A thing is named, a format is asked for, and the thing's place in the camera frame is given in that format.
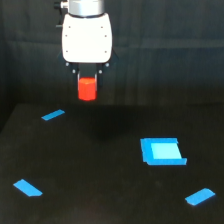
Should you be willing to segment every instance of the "blue square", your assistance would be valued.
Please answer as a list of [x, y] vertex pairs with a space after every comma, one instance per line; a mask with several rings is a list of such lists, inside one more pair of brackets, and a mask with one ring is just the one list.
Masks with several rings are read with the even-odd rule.
[[187, 159], [182, 158], [176, 138], [145, 138], [141, 139], [143, 162], [151, 166], [186, 165]]
[[154, 159], [181, 159], [180, 150], [175, 143], [152, 143]]

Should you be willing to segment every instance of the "blue strip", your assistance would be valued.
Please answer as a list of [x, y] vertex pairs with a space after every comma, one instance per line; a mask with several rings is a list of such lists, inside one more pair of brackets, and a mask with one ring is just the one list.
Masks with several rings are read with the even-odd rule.
[[148, 162], [151, 166], [179, 166], [186, 165], [187, 159], [154, 159]]
[[177, 138], [146, 138], [151, 143], [176, 143], [178, 144]]
[[204, 188], [203, 190], [198, 191], [197, 193], [192, 194], [191, 196], [185, 198], [185, 200], [191, 205], [197, 205], [214, 195], [215, 195], [214, 192], [212, 192], [207, 188]]
[[42, 195], [41, 191], [37, 190], [23, 179], [13, 185], [29, 197]]
[[50, 120], [52, 118], [55, 118], [55, 117], [57, 117], [57, 116], [59, 116], [61, 114], [64, 114], [64, 113], [65, 112], [63, 110], [57, 110], [57, 111], [55, 111], [53, 113], [50, 113], [48, 115], [43, 116], [42, 119], [44, 119], [45, 121], [48, 121], [48, 120]]
[[143, 162], [148, 163], [148, 161], [153, 160], [151, 143], [148, 141], [148, 139], [141, 139], [141, 146], [142, 146]]

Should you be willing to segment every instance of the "white robot housing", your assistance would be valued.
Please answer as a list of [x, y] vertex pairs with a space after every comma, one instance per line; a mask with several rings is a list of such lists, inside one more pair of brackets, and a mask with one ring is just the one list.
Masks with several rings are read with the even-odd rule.
[[93, 77], [102, 86], [102, 74], [117, 56], [112, 46], [110, 18], [104, 0], [68, 0], [55, 3], [55, 8], [68, 10], [62, 24], [62, 52], [66, 66], [80, 79], [79, 63], [95, 63]]

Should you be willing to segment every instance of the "blue paper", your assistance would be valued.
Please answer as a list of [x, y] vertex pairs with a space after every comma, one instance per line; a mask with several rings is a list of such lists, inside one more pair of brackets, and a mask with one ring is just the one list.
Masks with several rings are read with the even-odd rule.
[[204, 188], [201, 191], [198, 191], [195, 194], [192, 194], [191, 196], [185, 198], [185, 200], [191, 205], [197, 205], [214, 195], [214, 192], [207, 188]]
[[152, 143], [154, 159], [181, 159], [180, 150], [175, 143]]
[[187, 159], [182, 159], [177, 143], [176, 138], [141, 139], [143, 161], [153, 166], [186, 165]]
[[65, 112], [63, 110], [57, 110], [57, 111], [55, 111], [53, 113], [50, 113], [48, 115], [43, 116], [42, 119], [44, 119], [45, 121], [48, 121], [48, 120], [50, 120], [52, 118], [55, 118], [55, 117], [57, 117], [57, 116], [59, 116], [61, 114], [64, 114], [64, 113]]
[[41, 191], [37, 190], [35, 187], [30, 185], [28, 182], [26, 182], [23, 179], [15, 183], [14, 186], [29, 197], [42, 195]]

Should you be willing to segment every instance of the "black fabric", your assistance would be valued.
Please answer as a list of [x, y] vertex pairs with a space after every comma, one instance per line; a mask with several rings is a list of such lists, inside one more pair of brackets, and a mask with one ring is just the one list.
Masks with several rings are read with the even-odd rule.
[[[105, 7], [120, 62], [94, 104], [223, 102], [223, 1], [106, 0]], [[71, 73], [57, 61], [62, 30], [54, 1], [3, 0], [2, 10], [14, 100], [80, 103]]]
[[2, 0], [0, 0], [0, 132], [6, 123], [13, 104], [9, 99], [9, 85], [6, 74], [6, 60], [5, 60], [5, 40], [4, 40], [4, 26], [3, 26], [3, 10]]
[[[65, 111], [48, 122], [42, 116]], [[0, 136], [0, 223], [223, 224], [224, 107], [18, 105]], [[140, 139], [176, 137], [187, 166], [152, 167]], [[25, 179], [40, 197], [13, 187]], [[193, 207], [185, 198], [209, 188]]]

